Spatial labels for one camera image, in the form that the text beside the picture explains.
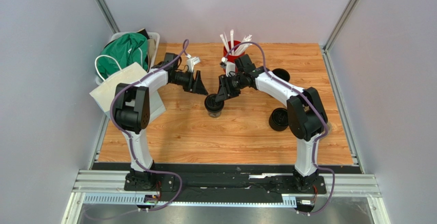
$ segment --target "green cloth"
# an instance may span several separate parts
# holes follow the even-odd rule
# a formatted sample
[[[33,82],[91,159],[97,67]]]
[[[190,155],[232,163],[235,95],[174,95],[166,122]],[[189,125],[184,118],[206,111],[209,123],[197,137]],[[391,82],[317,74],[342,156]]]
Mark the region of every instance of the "green cloth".
[[[140,66],[141,63],[143,63],[143,69],[147,71],[148,63],[145,61],[147,51],[148,42],[144,35],[139,33],[127,33],[109,43],[103,49],[101,55],[112,56],[117,60],[122,69],[133,63],[138,63]],[[97,69],[105,79],[108,78],[109,75],[120,70],[113,59],[105,56],[98,59]]]

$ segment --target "gray floor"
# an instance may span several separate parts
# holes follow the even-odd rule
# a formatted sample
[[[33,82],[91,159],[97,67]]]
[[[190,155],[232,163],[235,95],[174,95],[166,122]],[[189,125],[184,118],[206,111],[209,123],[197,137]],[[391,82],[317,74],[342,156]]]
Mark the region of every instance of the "gray floor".
[[[322,198],[315,209],[323,204]],[[87,214],[95,218],[110,217],[134,210],[129,205],[84,206]],[[366,198],[333,198],[328,207],[320,214],[306,217],[297,215],[294,210],[284,208],[248,208],[248,207],[167,207],[151,213],[132,213],[123,217],[93,221],[87,218],[78,223],[174,223],[174,224],[253,224],[253,223],[373,223]]]

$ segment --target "paper bag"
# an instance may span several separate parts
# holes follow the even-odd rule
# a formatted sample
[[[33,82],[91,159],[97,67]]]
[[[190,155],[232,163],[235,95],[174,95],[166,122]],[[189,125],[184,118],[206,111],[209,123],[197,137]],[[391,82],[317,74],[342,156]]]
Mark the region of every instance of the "paper bag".
[[[90,92],[90,95],[94,98],[105,115],[110,118],[109,109],[114,99],[117,85],[120,83],[129,84],[135,82],[146,74],[147,72],[138,63],[133,63],[108,77],[100,86]],[[151,93],[149,123],[164,112],[165,107],[158,92]]]

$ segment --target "black lid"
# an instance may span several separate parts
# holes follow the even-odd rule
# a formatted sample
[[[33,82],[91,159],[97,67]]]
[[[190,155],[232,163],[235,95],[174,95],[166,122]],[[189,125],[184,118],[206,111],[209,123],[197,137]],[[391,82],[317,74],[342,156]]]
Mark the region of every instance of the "black lid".
[[[290,74],[285,69],[273,69],[272,73],[286,82],[290,81]]]
[[[269,118],[269,125],[275,131],[284,131],[288,127],[288,112],[284,108],[273,110]]]
[[[205,108],[212,113],[219,112],[223,109],[225,106],[224,101],[215,102],[215,97],[217,94],[210,94],[205,99]]]

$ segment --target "pen holder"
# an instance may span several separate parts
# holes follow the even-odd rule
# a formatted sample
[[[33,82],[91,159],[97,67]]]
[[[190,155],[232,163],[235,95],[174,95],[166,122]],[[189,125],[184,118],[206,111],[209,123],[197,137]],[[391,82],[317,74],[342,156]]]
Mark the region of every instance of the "pen holder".
[[[239,42],[238,40],[234,40],[234,46],[238,45],[239,43],[241,43],[241,42]],[[229,49],[231,49],[231,41],[228,41],[228,46],[229,46]],[[228,51],[226,50],[226,47],[223,46],[223,56],[226,56],[226,54],[228,54]],[[235,60],[237,58],[239,58],[240,56],[243,56],[244,54],[246,54],[245,51],[239,56],[228,55],[228,62],[235,63]]]

